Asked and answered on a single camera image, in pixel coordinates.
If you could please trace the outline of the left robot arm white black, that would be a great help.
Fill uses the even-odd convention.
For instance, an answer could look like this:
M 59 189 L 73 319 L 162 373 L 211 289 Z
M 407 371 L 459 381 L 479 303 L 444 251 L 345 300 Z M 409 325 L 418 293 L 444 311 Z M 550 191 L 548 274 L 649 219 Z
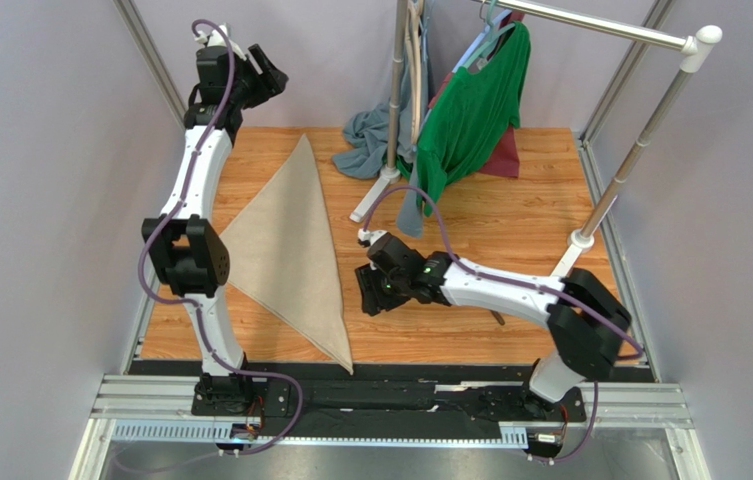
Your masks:
M 202 353 L 192 412 L 241 415 L 256 405 L 245 352 L 226 305 L 231 256 L 211 217 L 223 167 L 233 150 L 243 112 L 281 94 L 289 77 L 253 44 L 232 53 L 221 44 L 196 54 L 198 82 L 183 118 L 185 152 L 173 191 L 141 234 L 159 282 L 189 315 Z

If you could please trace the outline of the blue-grey garment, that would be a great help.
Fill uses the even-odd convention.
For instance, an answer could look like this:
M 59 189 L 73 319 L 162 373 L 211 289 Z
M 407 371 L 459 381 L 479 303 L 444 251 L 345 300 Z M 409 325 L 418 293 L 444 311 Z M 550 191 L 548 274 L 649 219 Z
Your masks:
M 430 55 L 428 52 L 430 14 L 423 13 L 423 75 L 424 75 L 424 118 L 432 98 L 432 72 L 430 71 Z M 416 170 L 417 158 L 416 141 L 411 135 L 411 81 L 409 74 L 410 62 L 406 56 L 403 39 L 403 60 L 400 82 L 399 99 L 399 125 L 397 129 L 397 169 L 410 183 L 419 183 L 419 172 Z M 361 111 L 355 114 L 344 126 L 342 134 L 344 139 L 351 145 L 351 149 L 341 152 L 332 157 L 335 167 L 344 175 L 356 179 L 371 179 L 379 176 L 381 167 L 386 163 L 389 118 L 391 103 L 385 101 L 371 110 Z

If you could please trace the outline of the dark wooden fork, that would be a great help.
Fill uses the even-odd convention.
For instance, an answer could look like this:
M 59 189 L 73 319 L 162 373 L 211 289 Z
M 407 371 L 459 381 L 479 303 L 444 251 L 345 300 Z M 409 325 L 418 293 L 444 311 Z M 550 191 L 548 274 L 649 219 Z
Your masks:
M 496 322 L 497 322 L 497 323 L 498 323 L 498 324 L 499 324 L 500 326 L 504 326 L 504 325 L 505 325 L 505 320 L 504 320 L 503 316 L 502 316 L 502 315 L 501 315 L 501 314 L 500 314 L 499 312 L 496 312 L 496 311 L 490 310 L 490 313 L 491 313 L 492 317 L 493 317 L 493 318 L 495 319 L 495 321 L 496 321 Z

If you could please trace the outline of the aluminium frame rail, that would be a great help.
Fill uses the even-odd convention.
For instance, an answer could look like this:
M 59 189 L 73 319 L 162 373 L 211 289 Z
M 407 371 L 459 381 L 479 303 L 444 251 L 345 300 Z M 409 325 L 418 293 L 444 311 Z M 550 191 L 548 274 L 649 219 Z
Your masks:
M 186 421 L 194 380 L 183 376 L 106 375 L 89 420 Z M 607 382 L 599 387 L 596 427 L 666 432 L 682 479 L 709 479 L 682 388 L 677 384 Z

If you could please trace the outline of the silver white clothes rack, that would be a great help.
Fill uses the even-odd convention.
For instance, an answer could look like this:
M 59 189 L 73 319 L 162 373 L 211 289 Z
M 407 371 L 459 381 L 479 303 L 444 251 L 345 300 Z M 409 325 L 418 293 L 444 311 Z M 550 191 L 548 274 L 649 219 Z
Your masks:
M 677 37 L 660 31 L 658 27 L 668 17 L 670 8 L 673 5 L 671 1 L 657 1 L 649 11 L 645 22 L 641 25 L 622 23 L 532 1 L 491 1 L 489 4 L 538 18 L 625 38 L 634 43 L 620 64 L 616 75 L 602 96 L 595 113 L 590 118 L 589 125 L 581 137 L 581 141 L 586 146 L 589 146 L 594 140 L 595 135 L 600 132 L 603 121 L 608 116 L 610 108 L 618 95 L 618 91 L 627 82 L 631 70 L 642 59 L 647 47 L 662 47 L 676 51 L 683 56 L 674 79 L 666 89 L 641 133 L 637 136 L 615 175 L 604 189 L 600 199 L 597 200 L 590 215 L 583 222 L 582 226 L 574 230 L 568 237 L 568 247 L 552 271 L 554 275 L 563 276 L 575 266 L 577 260 L 583 254 L 592 249 L 595 232 L 599 229 L 611 207 L 618 199 L 620 191 L 629 179 L 632 170 L 650 145 L 654 133 L 658 130 L 688 81 L 699 72 L 714 47 L 721 42 L 723 30 L 716 25 L 706 25 L 701 27 L 695 35 L 687 37 Z M 401 58 L 403 53 L 402 43 L 404 42 L 408 18 L 407 3 L 399 1 L 396 5 L 387 161 L 381 167 L 379 176 L 373 186 L 350 214 L 350 219 L 354 222 L 362 222 L 368 218 L 375 211 L 377 204 L 385 198 L 389 187 L 395 184 L 400 177 L 400 172 L 396 168 L 396 149 L 399 128 L 401 76 L 402 69 L 405 66 L 405 60 Z

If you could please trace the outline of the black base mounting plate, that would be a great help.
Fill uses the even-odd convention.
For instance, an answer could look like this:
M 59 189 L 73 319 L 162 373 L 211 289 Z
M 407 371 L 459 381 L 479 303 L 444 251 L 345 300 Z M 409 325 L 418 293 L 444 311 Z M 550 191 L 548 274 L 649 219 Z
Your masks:
M 285 439 L 493 440 L 509 422 L 555 431 L 588 421 L 590 395 L 573 387 L 549 403 L 529 390 L 528 366 L 328 363 L 251 365 L 253 379 L 211 378 L 196 361 L 140 361 L 132 376 L 183 380 L 187 411 L 249 416 Z

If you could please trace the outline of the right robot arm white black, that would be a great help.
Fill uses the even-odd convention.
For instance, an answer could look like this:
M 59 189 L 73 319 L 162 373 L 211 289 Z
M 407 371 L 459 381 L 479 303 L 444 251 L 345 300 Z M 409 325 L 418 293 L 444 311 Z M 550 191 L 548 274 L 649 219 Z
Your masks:
M 533 276 L 498 270 L 446 251 L 423 256 L 384 230 L 360 230 L 368 262 L 355 274 L 362 310 L 375 316 L 411 300 L 474 307 L 545 328 L 554 350 L 528 381 L 536 397 L 555 403 L 583 381 L 611 378 L 632 322 L 630 312 L 590 271 Z

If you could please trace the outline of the maroon garment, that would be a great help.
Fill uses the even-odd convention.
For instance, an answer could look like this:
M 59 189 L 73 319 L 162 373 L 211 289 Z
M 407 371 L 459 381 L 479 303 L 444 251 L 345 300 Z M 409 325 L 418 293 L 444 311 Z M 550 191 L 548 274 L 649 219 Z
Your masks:
M 524 19 L 524 14 L 509 11 L 511 20 Z M 436 93 L 432 96 L 428 106 L 434 107 L 444 89 L 455 73 L 452 70 L 445 76 Z M 478 170 L 479 173 L 504 178 L 518 178 L 520 175 L 520 158 L 516 145 L 515 128 L 509 125 L 494 147 L 486 163 Z

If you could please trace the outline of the beige linen napkin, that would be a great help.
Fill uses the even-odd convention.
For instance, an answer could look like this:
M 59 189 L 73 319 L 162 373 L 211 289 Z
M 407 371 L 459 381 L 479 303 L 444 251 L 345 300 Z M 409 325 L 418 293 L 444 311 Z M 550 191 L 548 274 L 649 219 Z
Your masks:
M 229 284 L 352 373 L 336 251 L 307 136 L 221 238 L 232 260 Z

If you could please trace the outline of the green t-shirt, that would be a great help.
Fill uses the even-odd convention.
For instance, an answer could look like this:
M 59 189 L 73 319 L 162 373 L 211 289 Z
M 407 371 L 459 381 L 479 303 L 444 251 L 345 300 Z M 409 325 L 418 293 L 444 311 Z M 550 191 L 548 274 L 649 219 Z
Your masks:
M 462 66 L 453 74 L 418 137 L 418 187 L 435 202 L 449 185 L 482 168 L 506 130 L 521 124 L 531 36 L 516 21 L 503 37 L 482 69 Z

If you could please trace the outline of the beige wooden clothes hanger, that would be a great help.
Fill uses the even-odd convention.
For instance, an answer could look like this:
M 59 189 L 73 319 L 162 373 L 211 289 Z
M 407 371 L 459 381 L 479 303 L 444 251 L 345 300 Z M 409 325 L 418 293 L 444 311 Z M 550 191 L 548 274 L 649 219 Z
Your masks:
M 409 65 L 411 81 L 411 135 L 416 139 L 423 126 L 424 116 L 424 75 L 423 75 L 423 13 L 424 1 L 406 3 L 406 27 L 404 44 Z

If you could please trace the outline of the teal clothes hanger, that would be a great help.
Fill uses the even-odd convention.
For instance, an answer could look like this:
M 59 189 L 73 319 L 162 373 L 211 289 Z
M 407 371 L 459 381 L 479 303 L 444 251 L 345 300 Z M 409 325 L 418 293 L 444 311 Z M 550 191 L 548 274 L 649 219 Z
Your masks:
M 483 1 L 485 15 L 482 20 L 485 24 L 482 32 L 466 49 L 452 72 L 457 73 L 460 68 L 470 70 L 483 58 L 489 58 L 500 43 L 500 39 L 514 28 L 514 20 L 511 13 L 503 10 L 497 17 L 494 16 L 495 1 Z

